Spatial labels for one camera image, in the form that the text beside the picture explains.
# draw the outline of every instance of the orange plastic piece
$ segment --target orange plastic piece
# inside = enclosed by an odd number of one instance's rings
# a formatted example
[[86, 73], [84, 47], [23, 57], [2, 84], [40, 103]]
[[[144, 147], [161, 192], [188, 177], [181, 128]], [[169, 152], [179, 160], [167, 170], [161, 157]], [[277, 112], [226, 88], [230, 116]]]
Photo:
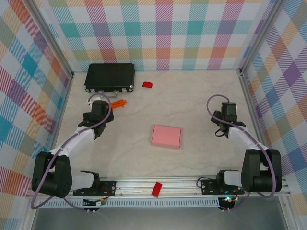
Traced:
[[112, 109], [118, 108], [118, 107], [124, 107], [126, 104], [126, 100], [119, 100], [116, 102], [112, 102]]

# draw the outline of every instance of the red object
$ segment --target red object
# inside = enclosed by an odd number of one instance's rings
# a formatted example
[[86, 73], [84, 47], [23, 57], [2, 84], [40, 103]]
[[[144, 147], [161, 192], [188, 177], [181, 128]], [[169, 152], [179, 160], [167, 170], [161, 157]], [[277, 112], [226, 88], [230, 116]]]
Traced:
[[162, 184], [159, 183], [159, 182], [156, 182], [155, 186], [154, 186], [154, 189], [153, 189], [153, 192], [152, 192], [152, 195], [154, 197], [158, 198], [161, 188], [162, 188]]
[[152, 87], [153, 87], [153, 84], [152, 84], [151, 82], [144, 81], [143, 87], [145, 87], [145, 88], [152, 88]]
[[118, 108], [118, 107], [124, 107], [126, 104], [126, 100], [119, 100], [116, 102], [112, 102], [112, 109]]

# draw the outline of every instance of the table surface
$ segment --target table surface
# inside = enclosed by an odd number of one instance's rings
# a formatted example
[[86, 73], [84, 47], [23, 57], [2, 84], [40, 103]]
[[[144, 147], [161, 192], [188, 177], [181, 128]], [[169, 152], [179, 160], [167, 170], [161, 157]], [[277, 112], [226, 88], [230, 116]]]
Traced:
[[[86, 73], [76, 73], [57, 145], [65, 141], [89, 112]], [[153, 88], [143, 88], [144, 81]], [[234, 70], [141, 71], [135, 73], [134, 91], [119, 93], [127, 100], [114, 110], [101, 137], [86, 146], [72, 162], [73, 171], [90, 170], [103, 177], [216, 175], [220, 169], [241, 169], [244, 152], [225, 137], [214, 135], [206, 101], [223, 94], [237, 103], [238, 120], [255, 135], [248, 107]], [[214, 98], [210, 110], [221, 109], [223, 98]], [[179, 150], [151, 146], [154, 125], [182, 128]]]

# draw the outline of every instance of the pink cardboard box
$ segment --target pink cardboard box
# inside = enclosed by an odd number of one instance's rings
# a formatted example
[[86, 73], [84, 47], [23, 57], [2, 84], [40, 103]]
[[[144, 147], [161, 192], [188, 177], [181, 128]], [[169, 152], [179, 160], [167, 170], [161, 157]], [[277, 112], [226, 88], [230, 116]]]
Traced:
[[155, 125], [153, 129], [152, 145], [176, 150], [180, 148], [181, 128]]

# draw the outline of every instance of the purple cable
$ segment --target purple cable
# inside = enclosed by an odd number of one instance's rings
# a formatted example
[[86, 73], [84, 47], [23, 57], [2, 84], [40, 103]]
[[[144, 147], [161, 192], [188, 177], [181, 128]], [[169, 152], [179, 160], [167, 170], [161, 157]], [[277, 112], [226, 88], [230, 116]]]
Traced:
[[[50, 162], [49, 162], [49, 164], [48, 164], [48, 166], [47, 166], [47, 168], [46, 168], [46, 171], [45, 171], [45, 173], [44, 173], [44, 175], [43, 175], [43, 177], [42, 177], [42, 180], [40, 181], [40, 183], [39, 183], [39, 185], [38, 185], [38, 187], [37, 187], [37, 189], [36, 189], [36, 191], [35, 191], [35, 193], [34, 193], [34, 195], [33, 195], [33, 198], [32, 198], [32, 201], [31, 201], [31, 209], [37, 209], [37, 208], [39, 208], [39, 207], [42, 207], [45, 203], [47, 203], [50, 199], [53, 198], [53, 196], [50, 196], [50, 197], [48, 197], [44, 202], [42, 202], [41, 204], [39, 204], [38, 206], [34, 206], [34, 203], [35, 203], [35, 200], [36, 200], [37, 195], [38, 195], [38, 193], [39, 193], [39, 190], [40, 190], [40, 189], [42, 188], [42, 186], [43, 186], [43, 183], [44, 183], [44, 181], [45, 181], [45, 179], [46, 179], [46, 177], [47, 177], [47, 175], [48, 175], [48, 172], [49, 172], [49, 170], [50, 170], [50, 168], [51, 168], [51, 165], [53, 164], [54, 160], [55, 160], [56, 157], [59, 155], [59, 153], [63, 150], [63, 148], [64, 148], [72, 139], [74, 139], [77, 135], [79, 135], [79, 134], [85, 132], [86, 130], [89, 130], [89, 129], [95, 128], [96, 126], [101, 125], [101, 124], [104, 123], [104, 122], [108, 119], [108, 117], [110, 116], [110, 113], [111, 113], [111, 110], [112, 110], [112, 104], [111, 104], [110, 99], [109, 99], [104, 93], [98, 92], [98, 93], [93, 94], [93, 95], [88, 99], [88, 102], [89, 102], [90, 99], [91, 99], [93, 96], [95, 96], [95, 95], [101, 95], [101, 96], [103, 96], [103, 97], [106, 98], [106, 100], [107, 100], [107, 102], [108, 102], [108, 104], [109, 104], [109, 110], [108, 110], [108, 112], [107, 112], [107, 114], [106, 114], [106, 117], [105, 117], [101, 122], [97, 123], [96, 125], [87, 127], [87, 128], [85, 128], [85, 129], [82, 129], [82, 130], [80, 130], [79, 132], [75, 133], [74, 135], [72, 135], [70, 138], [68, 138], [68, 139], [61, 145], [61, 147], [60, 147], [59, 150], [56, 152], [56, 154], [54, 154], [54, 156], [51, 158], [51, 160], [50, 160]], [[64, 201], [65, 201], [68, 205], [70, 205], [71, 207], [73, 207], [73, 208], [75, 208], [75, 209], [77, 209], [77, 210], [81, 210], [81, 211], [85, 211], [85, 212], [86, 212], [86, 210], [74, 206], [73, 204], [71, 204], [71, 203], [70, 203], [67, 199], [65, 199], [65, 198], [64, 198]]]
[[264, 194], [259, 193], [259, 192], [258, 192], [258, 194], [259, 194], [260, 196], [264, 197], [264, 198], [272, 198], [272, 197], [274, 196], [275, 190], [276, 190], [276, 178], [275, 178], [274, 168], [273, 168], [273, 165], [272, 165], [272, 163], [271, 163], [271, 160], [270, 160], [269, 155], [266, 153], [266, 151], [263, 149], [263, 147], [259, 144], [259, 142], [258, 142], [257, 140], [254, 139], [254, 137], [253, 137], [250, 133], [248, 133], [247, 131], [245, 131], [244, 129], [242, 129], [240, 126], [237, 126], [237, 125], [235, 125], [235, 124], [233, 124], [233, 123], [230, 123], [230, 122], [227, 122], [227, 121], [223, 121], [223, 120], [217, 118], [216, 116], [214, 116], [214, 115], [210, 112], [210, 110], [209, 110], [209, 102], [210, 102], [210, 100], [211, 100], [213, 97], [223, 97], [223, 98], [225, 98], [225, 99], [227, 100], [227, 102], [230, 102], [229, 99], [228, 99], [226, 96], [221, 95], [221, 94], [215, 94], [215, 95], [211, 96], [211, 97], [208, 99], [207, 104], [206, 104], [207, 111], [208, 111], [208, 113], [210, 114], [210, 116], [213, 117], [215, 120], [217, 120], [217, 121], [219, 121], [219, 122], [222, 122], [222, 123], [228, 124], [228, 125], [230, 125], [230, 126], [236, 127], [237, 129], [239, 129], [240, 131], [242, 131], [243, 133], [245, 133], [245, 134], [254, 142], [254, 144], [257, 145], [257, 146], [259, 147], [259, 149], [263, 152], [263, 154], [264, 154], [264, 156], [265, 156], [265, 159], [266, 159], [267, 162], [268, 162], [269, 169], [270, 169], [270, 171], [271, 171], [271, 176], [272, 176], [272, 183], [273, 183], [273, 185], [272, 185], [272, 192], [271, 192], [270, 195], [264, 195]]

